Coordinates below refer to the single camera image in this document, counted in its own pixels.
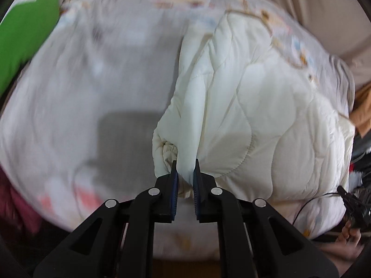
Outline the person's right hand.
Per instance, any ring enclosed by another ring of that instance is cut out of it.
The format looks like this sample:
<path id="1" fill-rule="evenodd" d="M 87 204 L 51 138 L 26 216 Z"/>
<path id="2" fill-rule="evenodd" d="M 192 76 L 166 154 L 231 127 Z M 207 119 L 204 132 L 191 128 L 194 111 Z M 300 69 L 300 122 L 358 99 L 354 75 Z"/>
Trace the person's right hand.
<path id="1" fill-rule="evenodd" d="M 338 246 L 338 254 L 345 260 L 355 260 L 363 250 L 363 245 L 359 245 L 361 232 L 359 228 L 353 228 L 351 221 L 347 221 L 341 233 L 335 241 Z"/>

